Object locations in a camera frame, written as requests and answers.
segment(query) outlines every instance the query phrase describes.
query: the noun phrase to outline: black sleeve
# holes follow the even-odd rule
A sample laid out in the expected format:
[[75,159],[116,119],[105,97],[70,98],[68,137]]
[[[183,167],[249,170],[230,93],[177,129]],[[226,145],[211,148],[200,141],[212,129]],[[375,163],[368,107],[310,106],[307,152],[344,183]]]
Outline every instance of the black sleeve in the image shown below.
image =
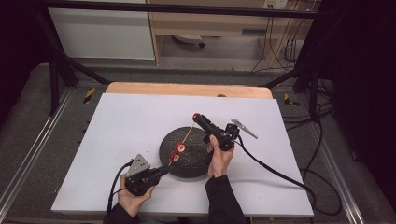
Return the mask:
[[123,207],[117,203],[111,210],[110,216],[106,220],[106,224],[137,224],[139,221],[131,217]]
[[227,175],[210,178],[205,188],[209,199],[209,224],[246,224]]

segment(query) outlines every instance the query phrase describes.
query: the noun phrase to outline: black disc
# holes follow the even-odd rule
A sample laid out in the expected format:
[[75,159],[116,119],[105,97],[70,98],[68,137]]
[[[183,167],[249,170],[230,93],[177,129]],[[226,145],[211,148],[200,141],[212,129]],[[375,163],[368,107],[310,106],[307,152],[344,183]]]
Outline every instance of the black disc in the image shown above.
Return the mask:
[[[160,160],[163,165],[169,164],[169,156],[176,150],[176,143],[183,141],[190,127],[178,128],[165,136],[160,146]],[[207,173],[205,164],[206,144],[202,141],[205,132],[192,128],[184,142],[186,149],[180,153],[178,161],[172,162],[169,173],[181,178],[195,178]]]

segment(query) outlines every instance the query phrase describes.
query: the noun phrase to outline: yellow and black tape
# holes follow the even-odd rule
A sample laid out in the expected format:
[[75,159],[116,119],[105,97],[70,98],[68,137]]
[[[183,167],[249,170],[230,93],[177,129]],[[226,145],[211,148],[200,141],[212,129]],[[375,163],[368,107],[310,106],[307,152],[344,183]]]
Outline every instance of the yellow and black tape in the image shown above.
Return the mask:
[[89,104],[94,92],[95,92],[95,88],[90,88],[87,94],[85,95],[84,102],[82,103],[85,105]]
[[285,93],[285,105],[294,105],[294,106],[300,106],[298,102],[293,102],[289,99],[289,95]]

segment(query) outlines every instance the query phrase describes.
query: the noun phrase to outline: white table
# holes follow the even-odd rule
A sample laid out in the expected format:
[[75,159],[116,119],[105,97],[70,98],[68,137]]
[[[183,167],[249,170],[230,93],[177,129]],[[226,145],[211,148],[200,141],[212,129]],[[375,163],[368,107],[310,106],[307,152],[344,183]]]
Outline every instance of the white table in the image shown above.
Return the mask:
[[[191,126],[194,113],[206,115],[220,128],[239,119],[259,136],[256,140],[241,132],[246,148],[280,173],[302,182],[276,100],[105,93],[51,210],[104,213],[120,167],[137,153],[151,167],[160,166],[161,141],[174,129]],[[240,146],[236,146],[228,177],[247,217],[313,216],[303,189],[260,167]],[[206,181],[206,176],[187,180],[165,175],[140,212],[207,214]]]

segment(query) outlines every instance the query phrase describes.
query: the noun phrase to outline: gray floor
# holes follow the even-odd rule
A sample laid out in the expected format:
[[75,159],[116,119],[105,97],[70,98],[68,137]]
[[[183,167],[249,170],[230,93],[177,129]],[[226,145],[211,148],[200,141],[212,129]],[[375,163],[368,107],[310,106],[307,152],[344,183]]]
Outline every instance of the gray floor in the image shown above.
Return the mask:
[[[222,46],[224,46],[222,48],[218,37],[209,39],[210,41],[205,42],[205,52],[198,53],[195,51],[195,48],[198,47],[180,45],[174,42],[172,38],[166,39],[163,65],[160,68],[144,67],[131,70],[130,68],[116,69],[115,67],[117,66],[114,65],[112,68],[96,67],[92,70],[104,77],[117,81],[237,84],[247,86],[266,83],[283,72],[275,70],[271,73],[267,71],[253,75],[246,72],[238,72],[249,71],[257,63],[261,53],[260,50],[257,50],[256,43],[251,41],[251,39],[241,41],[226,39],[222,43]],[[224,61],[215,59],[216,57],[222,57],[221,55],[229,55],[224,58],[231,59],[231,61],[239,61],[245,57],[249,62],[242,61],[239,65],[237,63],[234,65],[232,63],[227,64],[223,63]],[[200,58],[201,61],[195,61],[195,58]],[[166,60],[173,62],[173,64],[166,63]],[[189,63],[194,63],[195,67],[189,66]],[[89,81],[85,76],[79,76],[84,81]],[[283,102],[285,92],[289,93],[292,99],[297,99],[290,88],[293,82],[294,80],[290,79],[283,83],[281,87],[273,89],[274,97],[279,102],[279,108],[283,116],[304,115],[304,111],[300,106],[285,105]],[[56,197],[55,190],[62,185],[68,167],[78,150],[78,141],[83,138],[83,130],[88,127],[87,121],[91,119],[101,93],[106,90],[106,86],[98,86],[96,84],[95,86],[95,94],[88,105],[84,105],[82,101],[89,87],[80,86],[74,89],[70,102],[59,123],[39,155],[14,204],[9,209],[7,222],[16,220],[16,218],[25,218],[22,220],[25,223],[38,219],[39,223],[45,223],[48,220],[49,223],[60,223],[61,221],[59,220],[74,220],[76,221],[75,223],[79,223],[79,220],[86,220],[84,221],[85,223],[90,222],[89,220],[96,220],[97,222],[101,220],[102,216],[65,216],[50,211],[50,207]],[[1,192],[6,189],[12,176],[17,172],[24,156],[38,136],[40,129],[44,126],[49,112],[49,71],[48,67],[41,66],[37,67],[32,73],[22,93],[21,100],[13,107],[6,124],[0,130],[0,158],[2,158],[0,160]],[[363,163],[352,160],[351,151],[337,123],[337,119],[332,117],[325,118],[323,120],[323,132],[326,142],[349,185],[365,221],[367,223],[396,223],[394,211],[371,177],[367,167]],[[305,167],[317,144],[312,129],[309,125],[305,125],[289,131],[289,138],[299,167]],[[312,169],[330,180],[329,173],[320,156],[316,158]],[[306,184],[318,195],[318,207],[330,211],[336,208],[334,194],[323,182],[309,175]],[[314,220],[316,223],[348,223],[344,212],[335,217],[328,217],[315,212]],[[270,220],[268,217],[254,219],[254,223],[304,223],[308,221],[306,218],[276,218],[275,221]]]

